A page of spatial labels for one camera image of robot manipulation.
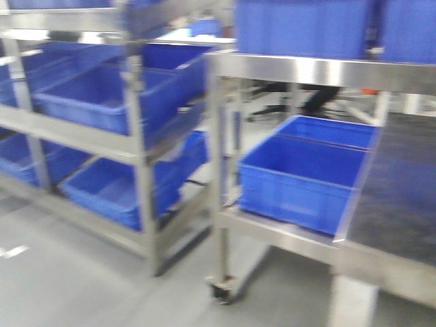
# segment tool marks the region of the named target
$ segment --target plastic crate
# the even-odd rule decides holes
[[[156,144],[168,138],[179,138],[197,127],[203,119],[206,104],[201,101],[186,111],[180,111],[158,131],[147,134],[145,139],[146,149],[153,148]]]
[[[219,19],[216,18],[203,18],[193,22],[188,26],[191,31],[192,37],[197,35],[214,35],[215,37],[222,37],[223,31]]]
[[[186,139],[181,156],[177,161],[183,182],[207,161],[206,134],[203,131],[194,131]]]
[[[367,153],[272,136],[240,163],[240,207],[335,234]]]
[[[238,0],[240,52],[361,59],[373,0]]]
[[[75,71],[84,72],[123,54],[123,47],[113,45],[77,44],[71,42],[51,42],[42,50],[56,57],[71,57]]]
[[[140,97],[147,133],[163,127],[177,115],[187,97],[180,79],[168,72],[145,71],[147,90]],[[129,134],[120,70],[101,66],[78,74],[33,95],[44,114],[120,134]]]
[[[131,0],[132,8],[157,3],[159,0]],[[112,0],[9,0],[10,9],[99,8],[112,7]]]
[[[383,60],[436,63],[436,1],[386,0],[382,21]]]
[[[180,199],[175,184],[175,166],[155,166],[155,200],[158,217]],[[134,169],[108,159],[99,159],[60,184],[74,203],[134,230],[142,230]]]
[[[213,46],[181,44],[148,44],[141,50],[146,69],[176,72],[180,87],[188,99],[201,95],[206,89],[205,52]]]
[[[7,65],[0,66],[0,104],[17,107],[14,85],[10,79]]]
[[[377,127],[371,125],[296,116],[276,128],[275,133],[282,136],[370,149],[374,145],[378,130]]]
[[[43,141],[42,146],[48,175],[53,183],[71,174],[90,157],[85,152],[48,141]],[[25,135],[16,134],[0,141],[0,170],[25,183],[39,186]]]

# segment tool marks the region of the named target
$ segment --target shelf rack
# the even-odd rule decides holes
[[[161,226],[154,213],[153,166],[160,157],[173,149],[184,135],[169,135],[155,147],[145,151],[138,94],[146,86],[140,79],[142,65],[134,45],[140,43],[138,35],[142,32],[166,25],[171,20],[194,10],[208,8],[218,3],[218,0],[163,0],[138,11],[128,11],[126,0],[117,0],[115,3],[116,6],[110,8],[9,10],[7,0],[0,0],[0,31],[6,54],[15,58],[9,69],[20,108],[1,105],[0,125],[27,135],[32,160],[38,163],[36,171],[42,188],[23,185],[6,176],[1,176],[1,185],[13,193],[37,199],[38,204],[58,213],[59,216],[147,258],[151,272],[158,275],[165,264],[164,253],[176,242],[183,228],[206,208],[209,186],[203,183],[194,196],[177,205],[178,210],[172,215],[171,220],[165,226]],[[129,23],[135,18],[140,18],[143,23],[139,30],[135,26],[136,30],[133,32]],[[127,57],[127,71],[123,73],[123,79],[131,135],[110,133],[34,112],[18,42],[5,33],[10,29],[118,33]],[[72,204],[52,191],[41,139],[133,166],[144,231],[136,232],[124,228]]]
[[[222,303],[229,303],[245,287],[253,266],[257,264],[256,260],[258,261],[262,256],[261,254],[253,258],[251,269],[244,271],[244,275],[233,277],[229,269],[229,232],[251,236],[267,245],[329,265],[336,265],[338,253],[342,248],[340,240],[335,241],[333,237],[246,213],[238,208],[236,202],[238,191],[235,191],[234,187],[229,187],[230,173],[234,172],[234,168],[226,166],[224,156],[226,139],[222,131],[225,131],[228,115],[223,100],[223,81],[233,78],[286,82],[292,83],[293,89],[296,89],[295,84],[377,89],[380,92],[372,120],[374,125],[383,126],[388,116],[392,92],[436,94],[436,66],[265,56],[241,54],[235,50],[212,52],[207,56],[210,69],[208,114],[211,117],[212,169],[216,172],[211,181],[215,263],[213,275],[208,280],[213,296]],[[235,119],[233,126],[236,156],[238,156],[243,149],[240,144],[243,130],[240,118],[241,106],[236,107],[234,117],[238,118]]]

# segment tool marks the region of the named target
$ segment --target gray floor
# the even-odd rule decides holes
[[[235,265],[254,242],[232,238]],[[0,327],[323,327],[328,315],[323,264],[271,249],[244,297],[220,306],[203,282],[210,239],[152,278],[145,260],[0,189],[0,248],[21,245],[29,249],[0,257]],[[381,294],[374,326],[434,327],[436,311]]]

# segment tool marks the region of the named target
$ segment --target metal leg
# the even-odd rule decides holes
[[[220,77],[215,75],[213,54],[208,56],[208,111],[211,118],[212,174],[211,202],[213,218],[213,244],[215,246],[214,271],[212,287],[214,296],[225,298],[228,290],[228,230],[219,227],[219,213],[225,201],[226,162],[224,161],[225,139],[222,130],[225,128],[225,114],[222,106],[222,85]]]
[[[377,103],[375,105],[374,125],[384,126],[386,124],[391,98],[392,98],[391,92],[383,91],[379,93],[377,97]]]
[[[148,264],[153,275],[159,274],[161,262],[157,250],[158,225],[155,218],[154,176],[153,165],[144,159],[144,132],[142,129],[142,115],[139,104],[139,92],[145,85],[140,78],[141,58],[129,55],[127,58],[128,71],[124,73],[125,99],[129,108],[130,133],[134,136],[134,147],[137,153],[135,164],[136,192],[140,199],[140,217],[144,233],[144,244],[147,248]]]
[[[243,88],[243,79],[238,78],[236,80],[236,97],[235,97],[235,104],[236,109],[234,112],[234,151],[235,156],[237,158],[240,157],[242,153],[242,134],[243,134],[243,117],[244,117],[244,103],[242,99],[242,88]]]
[[[28,112],[33,112],[31,96],[27,86],[26,74],[22,64],[20,49],[16,40],[3,39],[6,54],[14,58],[14,62],[8,65],[11,79],[14,81],[14,91],[19,108]],[[50,190],[51,182],[48,176],[46,167],[46,159],[44,150],[39,139],[31,135],[27,135],[27,142],[33,163],[35,163],[35,171],[40,187]]]
[[[422,99],[421,94],[406,94],[405,97],[404,113],[418,114]]]
[[[371,327],[378,290],[377,286],[337,275],[328,327]]]

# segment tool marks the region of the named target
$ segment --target wheel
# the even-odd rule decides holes
[[[223,288],[217,287],[215,285],[211,285],[212,287],[212,295],[215,299],[217,299],[218,303],[221,305],[228,305],[231,301],[231,291],[225,290]]]

